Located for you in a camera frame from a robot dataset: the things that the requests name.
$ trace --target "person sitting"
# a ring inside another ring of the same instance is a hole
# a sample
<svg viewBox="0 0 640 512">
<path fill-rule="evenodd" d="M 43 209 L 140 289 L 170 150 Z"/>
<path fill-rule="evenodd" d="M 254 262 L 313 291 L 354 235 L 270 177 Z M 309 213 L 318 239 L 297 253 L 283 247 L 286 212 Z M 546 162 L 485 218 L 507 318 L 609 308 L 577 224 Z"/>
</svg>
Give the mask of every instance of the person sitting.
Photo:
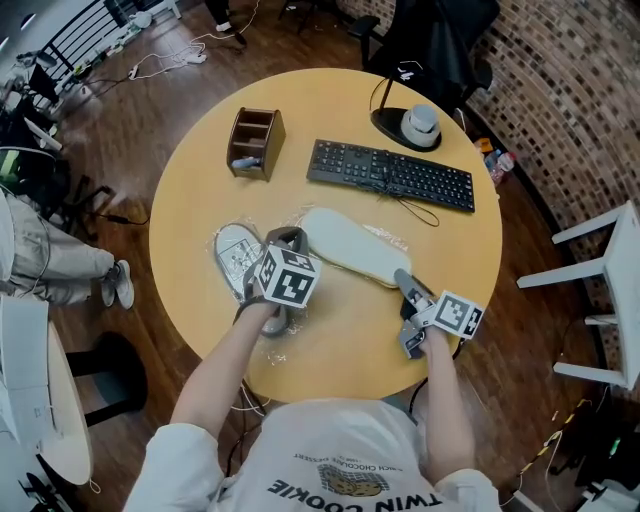
<svg viewBox="0 0 640 512">
<path fill-rule="evenodd" d="M 429 370 L 421 428 L 381 400 L 283 405 L 264 419 L 238 474 L 225 478 L 218 463 L 222 425 L 276 307 L 258 302 L 244 309 L 189 377 L 171 424 L 147 445 L 125 512 L 500 510 L 497 490 L 473 469 L 473 431 L 447 335 L 433 326 L 420 345 Z"/>
<path fill-rule="evenodd" d="M 0 191 L 0 293 L 73 304 L 91 296 L 92 280 L 100 281 L 105 306 L 116 298 L 125 309 L 133 306 L 127 261 L 86 245 Z"/>
</svg>

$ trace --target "white t-shirt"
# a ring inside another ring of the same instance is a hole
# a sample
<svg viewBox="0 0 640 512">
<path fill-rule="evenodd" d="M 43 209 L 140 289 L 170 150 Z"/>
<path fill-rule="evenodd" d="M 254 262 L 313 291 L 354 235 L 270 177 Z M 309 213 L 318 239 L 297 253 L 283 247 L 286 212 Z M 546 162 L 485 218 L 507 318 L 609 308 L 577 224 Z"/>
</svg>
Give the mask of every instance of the white t-shirt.
<svg viewBox="0 0 640 512">
<path fill-rule="evenodd" d="M 418 469 L 420 436 L 400 410 L 374 400 L 285 405 L 264 420 L 237 475 L 224 478 L 218 443 L 186 424 L 147 446 L 125 512 L 495 512 L 498 493 L 479 471 L 432 486 Z"/>
</svg>

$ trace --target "person's hand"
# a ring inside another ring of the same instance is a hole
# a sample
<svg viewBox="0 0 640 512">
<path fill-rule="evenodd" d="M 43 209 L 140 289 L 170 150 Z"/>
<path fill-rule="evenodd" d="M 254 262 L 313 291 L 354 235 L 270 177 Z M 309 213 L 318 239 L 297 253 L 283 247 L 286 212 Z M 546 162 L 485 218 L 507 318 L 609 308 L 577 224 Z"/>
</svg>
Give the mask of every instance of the person's hand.
<svg viewBox="0 0 640 512">
<path fill-rule="evenodd" d="M 420 347 L 420 350 L 422 350 L 425 354 L 427 353 L 427 347 L 429 345 L 435 345 L 439 343 L 444 343 L 445 345 L 447 345 L 449 343 L 447 340 L 446 331 L 443 331 L 442 329 L 440 329 L 440 327 L 436 327 L 435 325 L 430 325 L 429 327 L 427 327 L 424 334 L 424 340 L 422 343 L 420 343 L 420 345 L 418 345 L 418 347 Z"/>
<path fill-rule="evenodd" d="M 262 295 L 263 295 L 262 288 L 260 288 L 260 284 L 256 279 L 253 282 L 253 297 L 260 297 Z M 265 315 L 265 318 L 269 318 L 271 315 L 273 315 L 276 312 L 276 309 L 278 309 L 278 306 L 279 304 L 275 302 L 260 302 L 250 307 L 259 309 Z"/>
</svg>

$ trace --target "white sneaker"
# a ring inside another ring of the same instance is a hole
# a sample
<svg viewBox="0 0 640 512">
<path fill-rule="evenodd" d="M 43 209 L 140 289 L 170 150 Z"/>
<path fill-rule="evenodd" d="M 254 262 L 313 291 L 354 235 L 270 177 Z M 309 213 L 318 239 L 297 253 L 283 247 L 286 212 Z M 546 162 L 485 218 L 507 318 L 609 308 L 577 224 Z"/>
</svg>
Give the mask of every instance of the white sneaker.
<svg viewBox="0 0 640 512">
<path fill-rule="evenodd" d="M 113 301 L 116 300 L 116 287 L 113 281 L 105 277 L 100 283 L 100 292 L 102 293 L 104 305 L 108 308 L 113 306 Z"/>
<path fill-rule="evenodd" d="M 120 260 L 116 265 L 120 269 L 115 283 L 116 295 L 124 309 L 131 309 L 135 297 L 133 281 L 131 281 L 131 268 L 125 260 Z"/>
</svg>

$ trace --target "black railing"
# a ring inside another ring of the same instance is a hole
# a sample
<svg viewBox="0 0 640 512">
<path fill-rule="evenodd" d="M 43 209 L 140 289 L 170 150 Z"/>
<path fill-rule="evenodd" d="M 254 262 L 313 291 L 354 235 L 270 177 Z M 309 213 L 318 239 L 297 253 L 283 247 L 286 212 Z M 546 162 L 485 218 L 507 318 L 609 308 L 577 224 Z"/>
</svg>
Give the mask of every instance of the black railing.
<svg viewBox="0 0 640 512">
<path fill-rule="evenodd" d="M 73 70 L 85 60 L 98 43 L 119 28 L 125 26 L 129 15 L 149 9 L 162 0 L 94 0 L 64 27 L 62 27 L 42 50 L 58 64 L 46 70 L 56 82 L 65 82 Z M 36 98 L 36 106 L 44 103 Z"/>
</svg>

